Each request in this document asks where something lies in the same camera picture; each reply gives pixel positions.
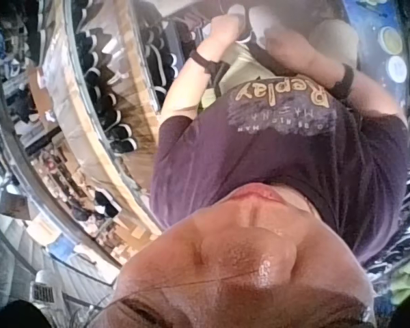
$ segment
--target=hand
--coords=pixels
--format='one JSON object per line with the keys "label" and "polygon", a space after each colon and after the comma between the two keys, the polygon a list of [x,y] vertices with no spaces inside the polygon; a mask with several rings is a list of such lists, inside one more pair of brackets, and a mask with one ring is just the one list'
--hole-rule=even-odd
{"label": "hand", "polygon": [[305,74],[314,64],[318,52],[301,34],[283,27],[265,34],[266,50],[287,69]]}
{"label": "hand", "polygon": [[237,41],[243,32],[244,25],[245,19],[241,16],[223,15],[214,17],[211,21],[210,38],[220,43],[226,49]]}

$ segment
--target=eye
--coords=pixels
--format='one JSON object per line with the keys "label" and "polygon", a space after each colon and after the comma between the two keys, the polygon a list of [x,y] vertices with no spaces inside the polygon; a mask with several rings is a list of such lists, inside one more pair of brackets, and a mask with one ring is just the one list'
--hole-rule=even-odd
{"label": "eye", "polygon": [[148,307],[146,304],[135,300],[135,299],[124,299],[121,301],[125,306],[127,306],[129,309],[134,311],[138,316],[140,316],[142,319],[150,323],[151,325],[154,325],[156,327],[161,327],[161,328],[171,328],[172,325],[167,323],[164,318],[159,315],[156,311]]}

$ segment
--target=man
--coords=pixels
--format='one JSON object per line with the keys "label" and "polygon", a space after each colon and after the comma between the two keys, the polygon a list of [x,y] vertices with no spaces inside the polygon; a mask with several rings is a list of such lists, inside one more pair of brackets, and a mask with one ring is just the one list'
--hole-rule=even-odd
{"label": "man", "polygon": [[404,114],[280,28],[266,50],[299,75],[242,83],[197,115],[208,61],[242,27],[214,18],[168,92],[151,198],[167,230],[123,268],[104,327],[372,327],[361,263],[396,229]]}

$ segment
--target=skin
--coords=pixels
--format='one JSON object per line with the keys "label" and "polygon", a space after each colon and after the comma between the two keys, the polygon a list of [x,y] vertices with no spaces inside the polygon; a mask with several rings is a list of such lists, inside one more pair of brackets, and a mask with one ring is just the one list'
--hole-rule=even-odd
{"label": "skin", "polygon": [[249,184],[182,220],[125,265],[115,299],[136,300],[173,327],[273,327],[281,311],[296,320],[310,293],[372,306],[370,282],[343,240],[279,192]]}
{"label": "skin", "polygon": [[[237,16],[214,18],[198,53],[219,61],[242,27]],[[322,86],[343,80],[343,65],[300,34],[280,27],[266,41],[280,64]],[[194,120],[209,80],[189,59],[168,92],[161,123],[175,115]],[[348,102],[363,117],[397,115],[405,122],[395,100],[360,72]],[[361,305],[372,307],[372,286],[352,251],[313,208],[289,187],[249,184],[193,213],[124,266],[112,313],[106,312],[109,323],[263,328],[360,319]]]}

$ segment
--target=black wristband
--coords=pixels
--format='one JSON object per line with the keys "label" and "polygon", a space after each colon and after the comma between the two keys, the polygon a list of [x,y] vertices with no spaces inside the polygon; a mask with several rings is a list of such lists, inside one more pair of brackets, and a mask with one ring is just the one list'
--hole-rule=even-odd
{"label": "black wristband", "polygon": [[343,80],[337,82],[336,85],[329,90],[329,93],[338,100],[345,100],[351,93],[351,87],[354,82],[354,70],[349,65],[343,64],[344,77]]}
{"label": "black wristband", "polygon": [[206,74],[213,75],[216,73],[218,63],[206,60],[197,51],[192,51],[190,54],[190,58],[194,60],[196,63],[198,63],[200,66],[205,68]]}

